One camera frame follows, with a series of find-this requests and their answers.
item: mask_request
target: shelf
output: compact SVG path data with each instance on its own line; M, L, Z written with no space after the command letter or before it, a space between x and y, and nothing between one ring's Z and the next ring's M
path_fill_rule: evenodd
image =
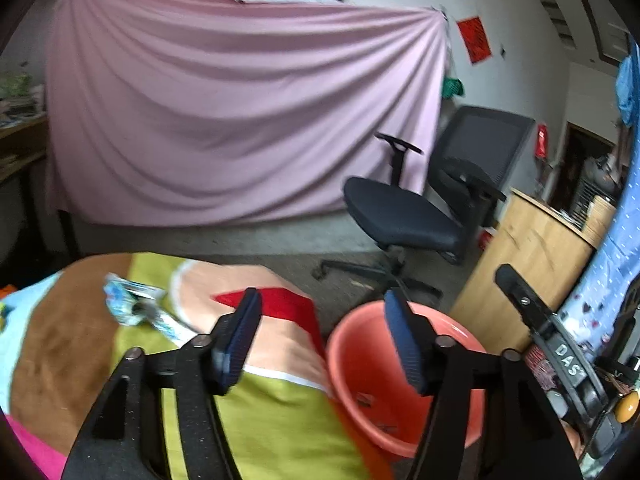
M47 155L47 150L39 150L37 152L31 153L31 155L22 156L18 160L16 160L13 164L8 165L5 168L0 170L0 184L2 184L5 180L14 176L14 174L18 173L23 168L28 165L44 158Z
M42 115L41 117L38 117L34 120L24 121L23 123L16 124L15 126L10 126L9 128L0 128L0 139L4 139L5 137L8 137L11 134L19 132L20 130L23 130L25 128L30 128L31 126L36 126L37 124L42 124L45 122L47 122L47 116Z

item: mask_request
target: chair seat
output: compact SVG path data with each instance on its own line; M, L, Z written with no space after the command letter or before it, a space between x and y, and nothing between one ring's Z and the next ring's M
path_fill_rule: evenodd
M462 228L426 198L360 177L344 184L347 210L380 246L454 251Z

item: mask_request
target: pink curtain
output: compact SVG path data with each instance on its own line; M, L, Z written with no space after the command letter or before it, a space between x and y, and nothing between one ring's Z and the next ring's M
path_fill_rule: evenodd
M428 157L447 38L427 9L61 0L49 40L49 203L187 226L342 207L388 178L380 131ZM408 155L421 192L428 158Z

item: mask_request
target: blue cloth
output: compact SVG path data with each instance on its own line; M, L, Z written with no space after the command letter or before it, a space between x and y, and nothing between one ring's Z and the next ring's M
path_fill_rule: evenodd
M22 341L27 333L31 313L40 300L55 285L62 272L52 274L35 285L9 294L2 300L6 305L6 324L0 332L0 408L8 415L11 381L20 358Z
M629 71L633 81L628 80ZM632 110L631 123L637 129L640 50L636 44L621 72L627 73L619 81L632 92L625 106ZM640 136L637 134L633 151L626 187L611 227L582 279L558 311L567 331L590 358L609 342L626 290L640 274Z
M631 56L620 63L616 79L616 97L622 121L626 126L631 126L634 111L634 70Z

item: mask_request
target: mesh chair backrest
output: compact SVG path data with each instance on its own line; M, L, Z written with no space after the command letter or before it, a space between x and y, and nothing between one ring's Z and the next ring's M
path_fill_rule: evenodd
M463 106L456 111L431 154L428 183L457 220L465 223L469 195L465 186L440 169L443 161L468 160L489 176L490 184L501 189L535 123L530 118L489 108Z

